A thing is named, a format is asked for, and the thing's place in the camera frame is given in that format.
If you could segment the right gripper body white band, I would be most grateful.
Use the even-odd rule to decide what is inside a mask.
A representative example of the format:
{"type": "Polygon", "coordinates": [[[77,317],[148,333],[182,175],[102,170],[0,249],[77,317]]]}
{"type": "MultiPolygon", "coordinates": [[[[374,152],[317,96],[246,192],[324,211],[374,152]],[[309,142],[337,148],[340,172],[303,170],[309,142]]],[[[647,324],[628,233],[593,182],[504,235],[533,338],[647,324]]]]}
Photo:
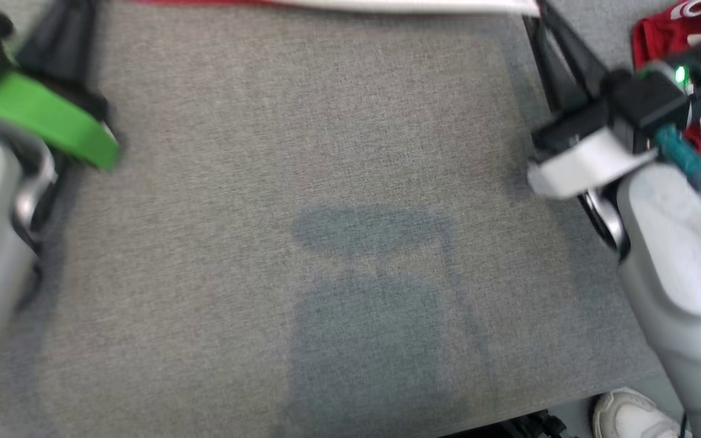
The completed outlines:
{"type": "Polygon", "coordinates": [[[655,153],[641,144],[690,120],[690,96],[678,73],[607,73],[595,94],[567,75],[548,81],[553,119],[532,133],[529,186],[547,198],[587,196],[653,161],[655,153]]]}

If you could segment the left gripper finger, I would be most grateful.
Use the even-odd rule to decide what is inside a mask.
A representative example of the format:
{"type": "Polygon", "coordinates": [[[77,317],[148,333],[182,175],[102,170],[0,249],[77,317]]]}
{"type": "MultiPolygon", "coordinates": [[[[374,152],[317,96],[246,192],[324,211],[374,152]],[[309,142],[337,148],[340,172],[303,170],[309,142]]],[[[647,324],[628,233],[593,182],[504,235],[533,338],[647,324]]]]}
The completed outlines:
{"type": "Polygon", "coordinates": [[[61,82],[73,103],[97,100],[89,88],[99,7],[97,0],[61,0],[61,82]]]}
{"type": "Polygon", "coordinates": [[[59,39],[69,12],[69,0],[51,0],[16,53],[21,70],[39,77],[67,80],[59,66],[59,39]]]}

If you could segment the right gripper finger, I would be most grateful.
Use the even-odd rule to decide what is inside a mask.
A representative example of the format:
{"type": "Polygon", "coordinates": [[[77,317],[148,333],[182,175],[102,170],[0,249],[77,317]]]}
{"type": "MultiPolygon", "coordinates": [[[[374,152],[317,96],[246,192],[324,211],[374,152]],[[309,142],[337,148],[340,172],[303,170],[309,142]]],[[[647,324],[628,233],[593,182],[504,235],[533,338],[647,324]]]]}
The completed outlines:
{"type": "MultiPolygon", "coordinates": [[[[565,19],[548,0],[539,0],[539,6],[542,6],[542,14],[539,17],[548,19],[556,16],[565,19]]],[[[607,75],[607,67],[579,34],[576,33],[576,41],[568,48],[558,50],[557,55],[570,64],[576,84],[576,103],[588,103],[592,98],[597,97],[600,92],[600,82],[607,75]]]]}
{"type": "Polygon", "coordinates": [[[554,114],[566,114],[576,108],[576,84],[570,64],[557,51],[576,41],[576,32],[563,18],[523,17],[548,108],[554,114]]]}

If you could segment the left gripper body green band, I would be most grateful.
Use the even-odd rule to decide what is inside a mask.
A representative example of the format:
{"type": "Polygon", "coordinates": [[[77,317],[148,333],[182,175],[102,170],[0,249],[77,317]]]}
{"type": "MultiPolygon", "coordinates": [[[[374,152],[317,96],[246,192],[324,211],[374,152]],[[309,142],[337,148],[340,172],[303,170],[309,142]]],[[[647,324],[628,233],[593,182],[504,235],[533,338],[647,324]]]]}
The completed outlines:
{"type": "Polygon", "coordinates": [[[110,171],[119,160],[119,142],[108,128],[108,100],[73,103],[61,80],[20,69],[16,53],[5,49],[14,33],[0,12],[0,119],[39,137],[52,149],[98,169],[110,171]]]}

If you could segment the white shoe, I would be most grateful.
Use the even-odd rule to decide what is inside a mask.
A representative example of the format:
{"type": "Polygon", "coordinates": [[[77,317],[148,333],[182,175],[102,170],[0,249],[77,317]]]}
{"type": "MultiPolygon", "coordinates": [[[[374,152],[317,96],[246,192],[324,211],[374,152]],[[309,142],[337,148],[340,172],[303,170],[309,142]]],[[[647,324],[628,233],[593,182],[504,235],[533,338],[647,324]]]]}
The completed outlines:
{"type": "Polygon", "coordinates": [[[693,438],[657,404],[631,388],[601,395],[591,417],[593,438],[693,438]]]}

